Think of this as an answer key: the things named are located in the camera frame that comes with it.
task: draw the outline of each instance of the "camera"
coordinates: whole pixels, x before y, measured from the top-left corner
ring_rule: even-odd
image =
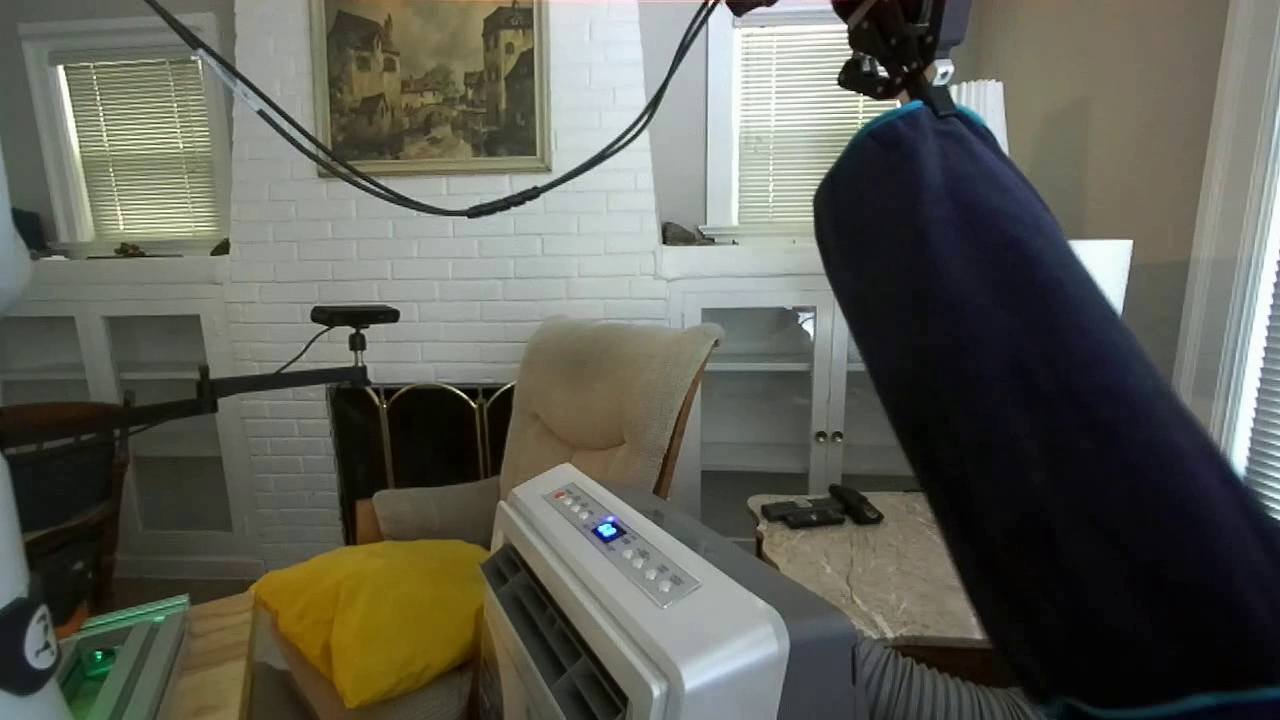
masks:
[[[394,306],[316,306],[311,309],[311,325],[323,325],[323,329],[370,329],[370,325],[395,325],[401,312]]]

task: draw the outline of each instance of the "window blind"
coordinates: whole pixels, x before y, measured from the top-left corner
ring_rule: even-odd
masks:
[[[225,237],[197,62],[61,66],[92,241]]]
[[[772,237],[813,237],[813,193],[821,175],[854,131],[893,104],[854,95],[836,83],[850,62],[844,24],[737,32],[737,223]]]
[[[1243,479],[1280,517],[1280,276],[1268,288],[1266,362],[1252,397],[1252,433]]]

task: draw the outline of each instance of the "white brick wall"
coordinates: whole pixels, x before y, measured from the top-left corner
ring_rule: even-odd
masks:
[[[637,0],[550,0],[554,164],[579,164],[646,104]],[[235,0],[235,62],[294,117],[311,125],[310,6]],[[225,368],[263,372],[310,336],[311,306],[395,306],[370,331],[376,379],[508,379],[543,315],[678,320],[657,279],[651,152],[623,155],[493,219],[438,219],[319,180],[235,104],[234,260]],[[427,203],[472,203],[550,175],[421,175],[394,189]],[[343,336],[304,368],[347,365]],[[263,563],[342,540],[323,393],[229,399],[234,478],[261,531]]]

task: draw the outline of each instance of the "black remote control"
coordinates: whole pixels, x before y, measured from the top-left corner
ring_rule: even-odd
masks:
[[[883,521],[883,511],[864,492],[858,492],[850,483],[833,483],[827,492],[854,524],[880,524]]]
[[[800,511],[800,505],[791,505],[791,499],[762,505],[762,517],[764,517],[770,524],[782,524],[782,521],[791,517],[791,511]]]
[[[827,510],[825,499],[813,499],[807,510],[800,505],[796,511],[782,517],[790,527],[827,527],[844,524],[839,510]]]

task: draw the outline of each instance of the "dark blue padded cover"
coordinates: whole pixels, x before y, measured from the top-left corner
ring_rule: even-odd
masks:
[[[816,241],[961,581],[1042,699],[1280,683],[1280,527],[961,113],[864,128]]]

